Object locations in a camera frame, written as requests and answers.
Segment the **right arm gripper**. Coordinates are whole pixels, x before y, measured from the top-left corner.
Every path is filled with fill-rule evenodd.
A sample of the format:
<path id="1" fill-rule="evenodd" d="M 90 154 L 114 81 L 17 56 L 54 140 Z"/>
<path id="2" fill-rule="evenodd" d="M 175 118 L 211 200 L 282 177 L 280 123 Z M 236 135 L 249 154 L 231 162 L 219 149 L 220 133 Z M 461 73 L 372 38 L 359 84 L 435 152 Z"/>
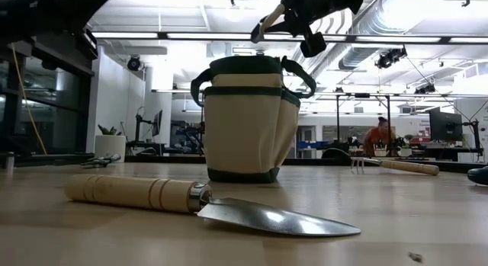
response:
<path id="1" fill-rule="evenodd" d="M 265 33 L 305 34 L 310 25 L 336 11 L 349 9 L 357 14 L 364 0 L 281 0 L 284 21 L 266 26 Z"/>

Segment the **beige green gardening tool bag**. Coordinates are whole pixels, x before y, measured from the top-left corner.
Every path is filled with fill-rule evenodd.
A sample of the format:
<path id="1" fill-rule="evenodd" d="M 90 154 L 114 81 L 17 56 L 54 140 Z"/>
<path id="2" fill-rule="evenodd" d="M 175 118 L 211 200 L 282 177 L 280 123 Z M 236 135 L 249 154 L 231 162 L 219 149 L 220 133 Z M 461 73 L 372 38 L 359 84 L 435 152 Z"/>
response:
<path id="1" fill-rule="evenodd" d="M 211 181 L 276 181 L 298 128 L 300 101 L 316 81 L 283 56 L 214 60 L 191 81 L 204 112 L 204 156 Z"/>

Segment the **three-prong rake wooden handle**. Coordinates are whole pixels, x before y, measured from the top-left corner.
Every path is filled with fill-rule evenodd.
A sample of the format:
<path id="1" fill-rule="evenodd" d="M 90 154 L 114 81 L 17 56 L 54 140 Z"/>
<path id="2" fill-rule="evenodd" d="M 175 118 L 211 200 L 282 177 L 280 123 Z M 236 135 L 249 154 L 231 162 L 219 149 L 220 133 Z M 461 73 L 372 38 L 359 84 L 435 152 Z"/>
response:
<path id="1" fill-rule="evenodd" d="M 394 160 L 379 160 L 379 159 L 369 159 L 369 158 L 352 158 L 351 168 L 361 168 L 365 167 L 366 163 L 371 163 L 382 168 L 389 168 L 399 171 L 415 172 L 424 175 L 436 176 L 439 174 L 440 169 L 436 165 L 426 165 L 411 162 L 401 162 Z"/>

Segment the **steel trowel wooden handle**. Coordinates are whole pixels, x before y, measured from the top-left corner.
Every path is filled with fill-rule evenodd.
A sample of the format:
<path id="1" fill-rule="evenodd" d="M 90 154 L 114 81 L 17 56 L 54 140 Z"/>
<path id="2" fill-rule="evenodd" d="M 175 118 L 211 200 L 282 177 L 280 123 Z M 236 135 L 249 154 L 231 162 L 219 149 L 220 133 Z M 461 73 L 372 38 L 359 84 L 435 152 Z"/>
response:
<path id="1" fill-rule="evenodd" d="M 214 198 L 208 184 L 164 178 L 73 175 L 64 187 L 74 201 L 186 213 L 287 236 L 355 236 L 358 227 L 235 198 Z"/>

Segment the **green-handled pruning shears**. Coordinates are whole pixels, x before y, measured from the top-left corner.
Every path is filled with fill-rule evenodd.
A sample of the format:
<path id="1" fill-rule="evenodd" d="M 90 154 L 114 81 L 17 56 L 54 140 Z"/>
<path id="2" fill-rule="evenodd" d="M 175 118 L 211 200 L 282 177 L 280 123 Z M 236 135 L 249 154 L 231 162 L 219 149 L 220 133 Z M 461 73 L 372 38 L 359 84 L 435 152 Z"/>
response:
<path id="1" fill-rule="evenodd" d="M 118 162 L 121 159 L 119 154 L 114 154 L 111 156 L 101 156 L 88 159 L 82 162 L 80 165 L 86 168 L 106 168 L 109 164 Z"/>

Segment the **dark rounded object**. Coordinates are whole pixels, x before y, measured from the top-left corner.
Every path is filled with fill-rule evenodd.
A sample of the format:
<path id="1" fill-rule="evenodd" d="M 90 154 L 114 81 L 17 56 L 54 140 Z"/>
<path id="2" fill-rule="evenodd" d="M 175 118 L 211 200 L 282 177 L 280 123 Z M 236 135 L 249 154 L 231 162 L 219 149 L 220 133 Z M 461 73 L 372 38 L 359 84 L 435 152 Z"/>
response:
<path id="1" fill-rule="evenodd" d="M 467 178 L 475 184 L 488 186 L 488 166 L 470 169 Z"/>

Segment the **long LED light bar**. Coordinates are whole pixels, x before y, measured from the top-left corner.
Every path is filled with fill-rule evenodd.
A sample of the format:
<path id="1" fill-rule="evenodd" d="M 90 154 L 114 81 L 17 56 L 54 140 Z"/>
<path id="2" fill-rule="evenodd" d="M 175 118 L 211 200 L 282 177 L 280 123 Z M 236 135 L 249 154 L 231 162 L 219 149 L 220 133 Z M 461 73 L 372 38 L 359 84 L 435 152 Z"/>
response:
<path id="1" fill-rule="evenodd" d="M 250 41 L 249 33 L 218 32 L 110 32 L 95 31 L 101 40 L 187 40 L 187 41 Z M 352 35 L 323 34 L 326 43 L 367 43 L 399 45 L 488 45 L 488 36 L 419 36 L 419 35 Z"/>

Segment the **black metal table stand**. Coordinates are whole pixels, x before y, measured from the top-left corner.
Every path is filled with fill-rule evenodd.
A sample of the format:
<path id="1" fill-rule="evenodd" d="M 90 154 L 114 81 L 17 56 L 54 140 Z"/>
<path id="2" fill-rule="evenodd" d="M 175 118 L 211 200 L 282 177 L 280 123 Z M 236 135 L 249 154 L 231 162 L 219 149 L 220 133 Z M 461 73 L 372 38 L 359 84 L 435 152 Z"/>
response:
<path id="1" fill-rule="evenodd" d="M 337 139 L 340 139 L 340 105 L 339 105 L 339 99 L 341 96 L 346 97 L 347 99 L 349 98 L 376 98 L 380 104 L 385 106 L 387 109 L 387 156 L 391 157 L 395 155 L 394 149 L 393 149 L 393 143 L 392 143 L 392 138 L 391 138 L 391 112 L 390 112 L 390 97 L 392 94 L 388 93 L 367 93 L 367 92 L 344 92 L 344 93 L 336 93 L 335 94 L 335 102 L 336 102 L 336 127 L 337 127 Z"/>

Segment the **blue storage bins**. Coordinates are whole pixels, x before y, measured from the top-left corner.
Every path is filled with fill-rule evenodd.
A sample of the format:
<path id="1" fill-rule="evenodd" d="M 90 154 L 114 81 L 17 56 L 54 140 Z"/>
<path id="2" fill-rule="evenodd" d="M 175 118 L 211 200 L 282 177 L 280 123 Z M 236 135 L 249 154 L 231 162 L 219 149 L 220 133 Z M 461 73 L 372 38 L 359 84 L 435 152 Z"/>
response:
<path id="1" fill-rule="evenodd" d="M 300 141 L 298 149 L 316 149 L 323 150 L 329 145 L 328 141 Z"/>

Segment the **person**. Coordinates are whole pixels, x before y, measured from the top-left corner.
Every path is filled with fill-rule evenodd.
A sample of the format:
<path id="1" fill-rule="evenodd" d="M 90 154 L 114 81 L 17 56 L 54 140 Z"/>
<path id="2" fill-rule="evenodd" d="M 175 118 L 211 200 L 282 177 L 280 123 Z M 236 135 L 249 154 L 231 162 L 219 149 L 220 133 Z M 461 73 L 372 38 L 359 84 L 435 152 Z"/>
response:
<path id="1" fill-rule="evenodd" d="M 396 139 L 394 129 L 388 127 L 389 120 L 384 117 L 378 117 L 378 125 L 367 131 L 363 141 L 363 151 L 367 157 L 375 157 L 374 146 L 379 142 L 388 144 Z"/>

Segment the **black computer monitor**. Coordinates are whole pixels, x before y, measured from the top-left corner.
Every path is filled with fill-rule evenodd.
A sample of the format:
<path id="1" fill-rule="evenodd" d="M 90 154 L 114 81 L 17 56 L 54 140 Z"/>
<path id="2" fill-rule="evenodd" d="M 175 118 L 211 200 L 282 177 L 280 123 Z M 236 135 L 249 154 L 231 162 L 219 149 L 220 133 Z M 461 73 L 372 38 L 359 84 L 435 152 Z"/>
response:
<path id="1" fill-rule="evenodd" d="M 429 111 L 430 137 L 433 141 L 461 141 L 463 136 L 463 121 L 460 114 Z"/>
<path id="2" fill-rule="evenodd" d="M 162 110 L 158 111 L 152 120 L 152 136 L 158 136 L 161 131 Z"/>

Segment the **background office desk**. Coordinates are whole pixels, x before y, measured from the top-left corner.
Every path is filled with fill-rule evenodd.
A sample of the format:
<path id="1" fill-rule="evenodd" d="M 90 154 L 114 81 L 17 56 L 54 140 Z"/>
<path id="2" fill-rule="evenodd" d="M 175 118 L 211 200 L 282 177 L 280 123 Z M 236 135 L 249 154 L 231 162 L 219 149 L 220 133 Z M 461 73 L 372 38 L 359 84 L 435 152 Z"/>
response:
<path id="1" fill-rule="evenodd" d="M 447 160 L 458 162 L 458 155 L 460 153 L 467 153 L 468 155 L 483 156 L 483 148 L 467 148 L 461 146 L 449 147 L 441 143 L 420 143 L 409 144 L 413 150 L 413 155 L 423 158 L 434 158 L 436 160 Z"/>
<path id="2" fill-rule="evenodd" d="M 132 148 L 153 148 L 158 155 L 162 155 L 166 153 L 165 150 L 165 144 L 164 143 L 144 143 L 144 142 L 136 142 L 136 141 L 130 141 L 126 143 L 126 147 L 129 149 Z"/>

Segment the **small white potted plant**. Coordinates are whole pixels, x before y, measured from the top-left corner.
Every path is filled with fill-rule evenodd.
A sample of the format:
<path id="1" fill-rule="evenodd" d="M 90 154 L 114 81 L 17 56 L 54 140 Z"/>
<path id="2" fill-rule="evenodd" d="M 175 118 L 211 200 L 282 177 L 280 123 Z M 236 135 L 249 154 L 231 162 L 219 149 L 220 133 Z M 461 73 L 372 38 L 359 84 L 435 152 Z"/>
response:
<path id="1" fill-rule="evenodd" d="M 95 136 L 95 156 L 112 158 L 118 156 L 117 162 L 125 162 L 127 138 L 115 127 L 106 128 L 98 125 L 100 134 Z"/>

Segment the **silver spiral ventilation duct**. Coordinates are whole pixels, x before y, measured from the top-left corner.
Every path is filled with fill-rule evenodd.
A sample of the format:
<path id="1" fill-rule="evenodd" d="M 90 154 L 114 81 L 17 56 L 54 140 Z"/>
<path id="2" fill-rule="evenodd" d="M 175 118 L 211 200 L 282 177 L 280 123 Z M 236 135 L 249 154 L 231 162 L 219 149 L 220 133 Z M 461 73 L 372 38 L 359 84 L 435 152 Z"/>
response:
<path id="1" fill-rule="evenodd" d="M 377 0 L 353 24 L 351 34 L 357 35 L 400 35 L 404 34 L 421 20 L 420 14 L 407 14 L 408 8 L 413 6 L 413 0 Z M 344 56 L 339 60 L 339 68 L 353 70 L 373 55 L 377 47 L 348 47 Z"/>

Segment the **black aluminium table frame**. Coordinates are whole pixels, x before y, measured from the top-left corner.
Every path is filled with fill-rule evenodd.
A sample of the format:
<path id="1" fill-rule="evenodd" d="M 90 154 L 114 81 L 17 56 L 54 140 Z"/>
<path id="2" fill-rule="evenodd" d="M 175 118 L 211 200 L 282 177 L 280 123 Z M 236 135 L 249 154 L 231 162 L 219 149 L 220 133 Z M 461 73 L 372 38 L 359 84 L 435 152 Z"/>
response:
<path id="1" fill-rule="evenodd" d="M 14 167 L 31 167 L 42 165 L 77 165 L 85 162 L 89 155 L 85 154 L 68 154 L 68 155 L 32 155 L 30 157 L 14 158 Z M 467 173 L 472 168 L 482 168 L 488 166 L 487 163 L 479 162 L 445 162 L 445 161 L 420 161 L 410 159 L 393 159 L 398 162 L 408 162 L 426 165 L 437 165 L 440 171 L 455 173 Z M 205 164 L 204 157 L 190 156 L 133 156 L 125 157 L 126 163 L 159 163 L 159 164 Z M 282 165 L 296 166 L 350 166 L 349 160 L 345 159 L 285 159 Z"/>

